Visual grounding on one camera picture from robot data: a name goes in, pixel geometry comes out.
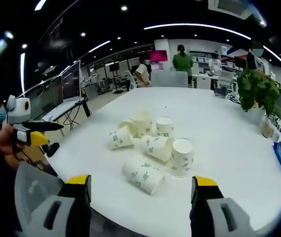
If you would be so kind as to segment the person's left hand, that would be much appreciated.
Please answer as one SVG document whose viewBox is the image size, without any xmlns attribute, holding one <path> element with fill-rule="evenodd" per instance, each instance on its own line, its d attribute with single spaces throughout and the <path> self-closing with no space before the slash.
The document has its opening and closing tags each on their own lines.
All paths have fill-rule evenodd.
<svg viewBox="0 0 281 237">
<path fill-rule="evenodd" d="M 0 152 L 6 156 L 13 155 L 24 149 L 24 145 L 18 143 L 14 138 L 12 125 L 5 125 L 0 131 Z"/>
</svg>

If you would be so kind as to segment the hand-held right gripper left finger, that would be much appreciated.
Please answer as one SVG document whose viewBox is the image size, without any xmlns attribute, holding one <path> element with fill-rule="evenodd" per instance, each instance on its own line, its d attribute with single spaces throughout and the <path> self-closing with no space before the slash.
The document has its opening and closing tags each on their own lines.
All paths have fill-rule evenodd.
<svg viewBox="0 0 281 237">
<path fill-rule="evenodd" d="M 19 190 L 19 222 L 26 237 L 88 237 L 91 176 L 67 182 L 27 178 Z"/>
</svg>

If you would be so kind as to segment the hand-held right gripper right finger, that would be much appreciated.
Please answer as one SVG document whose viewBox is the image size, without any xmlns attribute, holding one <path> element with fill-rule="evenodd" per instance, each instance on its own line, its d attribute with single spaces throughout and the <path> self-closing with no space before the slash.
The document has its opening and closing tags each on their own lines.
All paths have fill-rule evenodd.
<svg viewBox="0 0 281 237">
<path fill-rule="evenodd" d="M 256 236 L 249 215 L 206 177 L 192 177 L 190 221 L 193 237 Z"/>
</svg>

